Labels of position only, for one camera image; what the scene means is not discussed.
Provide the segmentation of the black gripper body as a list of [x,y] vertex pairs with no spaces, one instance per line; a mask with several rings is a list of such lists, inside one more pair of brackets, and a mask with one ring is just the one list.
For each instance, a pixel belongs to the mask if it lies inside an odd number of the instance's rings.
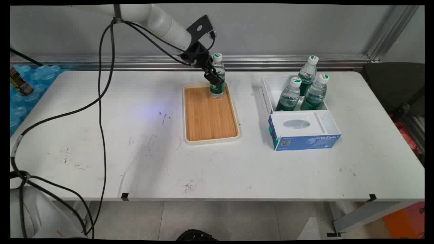
[[210,69],[212,57],[209,51],[201,43],[192,44],[186,52],[181,54],[181,59],[194,68]]

